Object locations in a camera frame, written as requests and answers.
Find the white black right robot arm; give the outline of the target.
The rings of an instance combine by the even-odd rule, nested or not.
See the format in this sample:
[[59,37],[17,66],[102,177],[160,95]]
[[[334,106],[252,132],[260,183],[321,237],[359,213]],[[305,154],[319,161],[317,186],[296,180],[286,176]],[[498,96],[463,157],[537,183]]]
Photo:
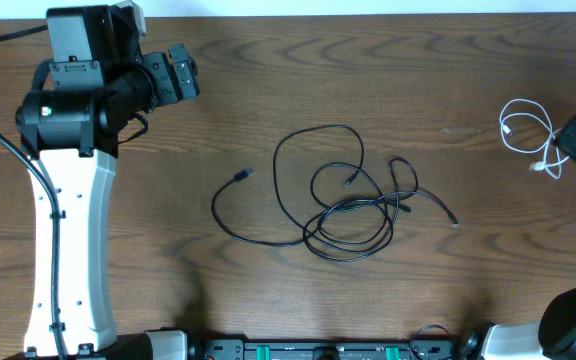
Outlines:
[[[555,137],[554,144],[576,162],[576,114]],[[539,321],[514,326],[490,325],[471,332],[457,357],[576,360],[576,288],[555,297]]]

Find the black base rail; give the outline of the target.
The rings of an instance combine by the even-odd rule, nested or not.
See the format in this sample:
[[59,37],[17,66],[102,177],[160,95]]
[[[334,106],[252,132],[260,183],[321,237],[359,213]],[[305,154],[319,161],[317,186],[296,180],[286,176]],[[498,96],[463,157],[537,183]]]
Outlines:
[[468,333],[463,342],[449,335],[424,335],[427,330],[442,329],[432,324],[409,340],[377,342],[194,340],[181,330],[167,330],[148,332],[148,348],[138,355],[141,359],[180,360],[576,359],[576,337],[550,341],[540,322],[491,325]]

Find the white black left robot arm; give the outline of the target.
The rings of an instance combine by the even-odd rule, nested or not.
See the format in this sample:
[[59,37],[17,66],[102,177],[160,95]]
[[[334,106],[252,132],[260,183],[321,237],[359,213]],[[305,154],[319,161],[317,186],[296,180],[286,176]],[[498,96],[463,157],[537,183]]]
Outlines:
[[53,56],[16,113],[35,206],[33,308],[24,359],[188,359],[182,330],[118,333],[108,287],[108,213],[121,132],[199,94],[182,45],[143,53],[134,2],[52,8]]

